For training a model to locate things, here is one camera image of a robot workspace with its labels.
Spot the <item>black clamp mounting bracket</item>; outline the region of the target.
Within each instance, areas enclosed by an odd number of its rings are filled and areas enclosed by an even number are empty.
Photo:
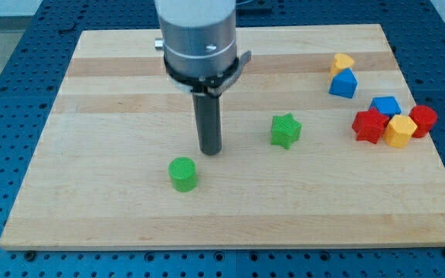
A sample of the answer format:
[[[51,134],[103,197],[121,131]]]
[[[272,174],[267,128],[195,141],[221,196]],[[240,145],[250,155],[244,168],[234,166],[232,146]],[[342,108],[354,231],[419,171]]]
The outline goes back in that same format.
[[[165,71],[175,87],[185,93],[192,93],[197,96],[220,97],[226,90],[233,86],[241,76],[243,69],[252,59],[252,52],[246,51],[241,56],[237,56],[233,64],[222,73],[215,76],[190,77],[176,72],[163,59]]]

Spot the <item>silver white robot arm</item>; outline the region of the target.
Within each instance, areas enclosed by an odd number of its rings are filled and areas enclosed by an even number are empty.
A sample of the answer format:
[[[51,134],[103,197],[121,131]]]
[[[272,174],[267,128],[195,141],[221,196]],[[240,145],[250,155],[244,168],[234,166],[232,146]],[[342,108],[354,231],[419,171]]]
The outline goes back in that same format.
[[[163,51],[171,81],[192,95],[199,148],[222,149],[219,98],[241,76],[251,52],[237,53],[236,2],[155,0]]]

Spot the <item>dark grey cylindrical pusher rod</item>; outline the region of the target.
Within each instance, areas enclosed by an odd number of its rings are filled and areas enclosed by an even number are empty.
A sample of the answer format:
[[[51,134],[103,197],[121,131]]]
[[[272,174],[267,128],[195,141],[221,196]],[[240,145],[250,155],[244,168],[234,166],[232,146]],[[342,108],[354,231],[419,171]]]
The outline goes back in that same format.
[[[216,155],[222,149],[219,98],[194,95],[192,100],[200,151]]]

